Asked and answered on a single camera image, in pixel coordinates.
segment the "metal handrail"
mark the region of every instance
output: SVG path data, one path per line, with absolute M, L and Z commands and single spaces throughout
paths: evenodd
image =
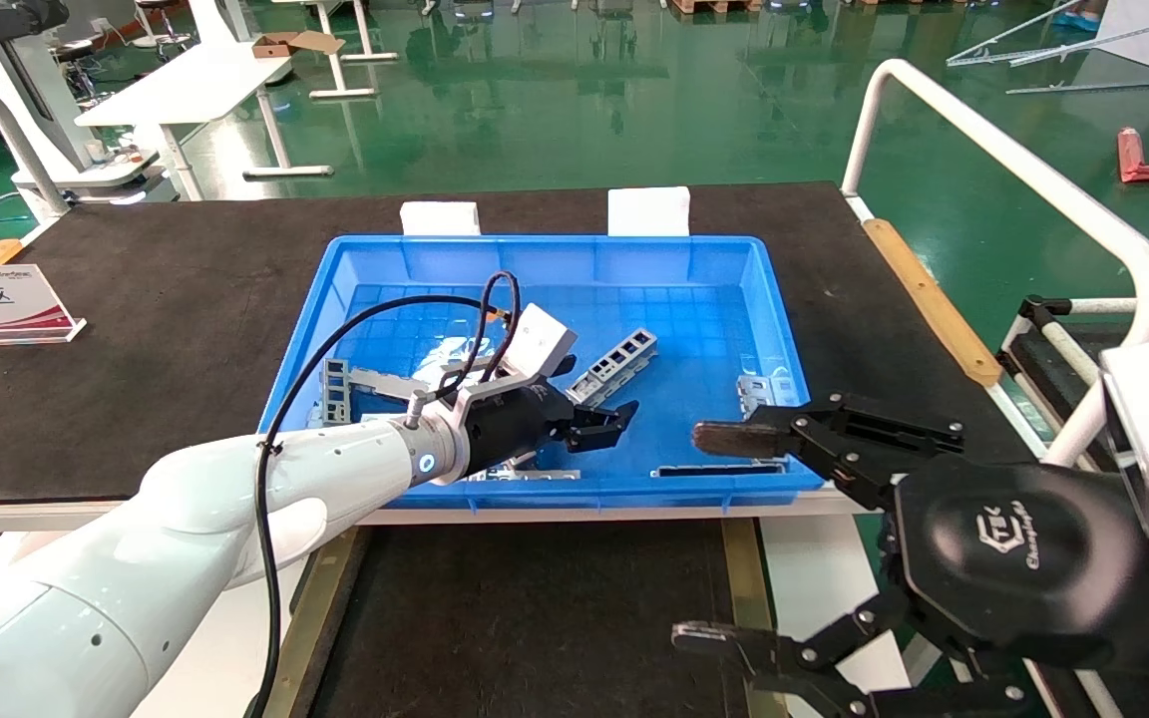
M 1044 201 L 1052 204 L 1054 209 L 1065 215 L 1081 231 L 1088 233 L 1105 250 L 1121 261 L 1129 270 L 1134 292 L 1138 294 L 1138 309 L 1123 343 L 1149 341 L 1149 239 L 1111 210 L 1103 208 L 1097 200 L 1092 199 L 1057 170 L 1048 167 L 1043 160 L 1032 154 L 1031 149 L 1018 145 L 1013 138 L 1000 131 L 1000 128 L 987 122 L 956 95 L 943 90 L 939 83 L 911 67 L 907 60 L 884 61 L 876 68 L 871 82 L 866 85 L 863 110 L 858 115 L 858 130 L 854 132 L 849 163 L 845 167 L 845 179 L 840 185 L 843 195 L 851 199 L 858 196 L 858 178 L 862 178 L 866 147 L 871 145 L 872 129 L 876 126 L 877 114 L 880 113 L 880 91 L 889 78 L 903 83 L 903 86 L 925 101 L 930 108 L 942 115 L 978 147 L 997 160 L 1004 169 L 1025 182 L 1036 194 L 1043 196 Z M 1102 381 L 1098 380 L 1089 388 L 1085 400 L 1080 401 L 1080 406 L 1077 406 L 1066 424 L 1063 424 L 1062 432 L 1055 437 L 1048 454 L 1041 461 L 1046 464 L 1070 466 L 1080 454 L 1085 453 L 1086 447 L 1102 431 L 1104 424 L 1105 406 Z
M 41 199 L 46 201 L 47 208 L 51 209 L 51 214 L 60 217 L 64 213 L 68 213 L 69 204 L 64 203 L 63 196 L 60 196 L 60 191 L 56 190 L 56 183 L 51 180 L 47 169 L 41 167 L 41 159 L 38 159 L 37 152 L 33 147 L 29 145 L 26 136 L 24 136 L 23 129 L 20 129 L 20 123 L 8 109 L 8 106 L 3 103 L 0 99 L 0 131 L 3 131 L 3 137 L 8 140 L 8 145 L 15 150 L 15 155 L 20 159 L 20 163 L 24 164 L 24 171 L 29 176 L 33 177 L 33 182 L 38 185 L 38 193 L 41 194 Z

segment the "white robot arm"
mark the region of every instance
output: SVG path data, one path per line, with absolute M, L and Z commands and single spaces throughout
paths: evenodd
M 429 480 L 450 482 L 565 441 L 615 446 L 635 404 L 580 408 L 547 384 L 574 335 L 537 306 L 492 381 L 418 415 L 279 435 L 269 464 L 270 535 L 292 563 Z M 0 717 L 125 717 L 221 592 L 263 576 L 254 476 L 263 435 L 164 456 L 140 493 L 14 564 L 0 582 Z

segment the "white foam block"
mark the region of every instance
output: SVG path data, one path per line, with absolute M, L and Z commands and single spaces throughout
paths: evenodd
M 402 204 L 406 237 L 479 237 L 476 201 L 407 201 Z
M 611 190 L 610 237 L 689 237 L 689 187 Z

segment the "blue plastic bin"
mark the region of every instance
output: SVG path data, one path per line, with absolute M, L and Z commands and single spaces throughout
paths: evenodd
M 569 387 L 635 329 L 654 332 L 656 358 L 606 403 L 635 399 L 641 409 L 615 449 L 540 450 L 539 468 L 579 469 L 578 480 L 425 485 L 391 509 L 728 508 L 791 503 L 799 491 L 822 485 L 795 461 L 786 472 L 762 476 L 650 476 L 661 465 L 739 463 L 701 454 L 689 441 L 699 419 L 739 419 L 739 375 L 774 377 L 784 404 L 808 400 L 774 271 L 751 237 L 337 238 L 314 278 L 261 431 L 307 356 L 347 317 L 411 294 L 478 299 L 498 269 L 518 277 L 525 304 L 542 306 L 578 332 L 578 364 L 553 380 L 557 388 Z M 496 287 L 492 301 L 508 306 L 507 287 Z M 472 337 L 475 327 L 476 310 L 468 306 L 403 306 L 361 324 L 331 355 L 352 366 L 410 376 L 442 337 Z M 492 327 L 493 345 L 499 332 Z M 321 396 L 322 383 L 307 381 L 284 431 L 304 427 Z

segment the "white desk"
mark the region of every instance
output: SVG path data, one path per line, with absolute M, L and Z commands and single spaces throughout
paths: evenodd
M 322 23 L 322 31 L 331 34 L 331 9 L 327 5 L 337 3 L 337 0 L 272 0 L 273 3 L 296 3 L 313 5 L 318 11 L 318 21 Z M 361 5 L 361 0 L 352 0 L 352 14 L 357 18 L 357 32 L 361 34 L 361 53 L 350 55 L 327 55 L 331 61 L 331 74 L 337 85 L 334 90 L 315 90 L 309 92 L 309 96 L 367 96 L 375 94 L 375 76 L 371 76 L 370 87 L 348 87 L 344 82 L 344 61 L 377 61 L 396 60 L 396 53 L 375 53 L 375 47 L 370 45 L 370 28 L 367 26 L 367 10 Z
M 290 57 L 255 59 L 249 41 L 198 45 L 151 72 L 136 85 L 86 110 L 74 119 L 80 126 L 118 126 L 141 123 L 162 129 L 165 145 L 188 200 L 201 200 L 193 168 L 179 148 L 172 125 L 209 123 L 224 117 L 254 92 L 260 99 L 264 126 L 277 155 L 275 168 L 252 168 L 247 178 L 329 176 L 327 164 L 292 167 L 283 133 L 277 129 L 264 82 L 291 62 Z

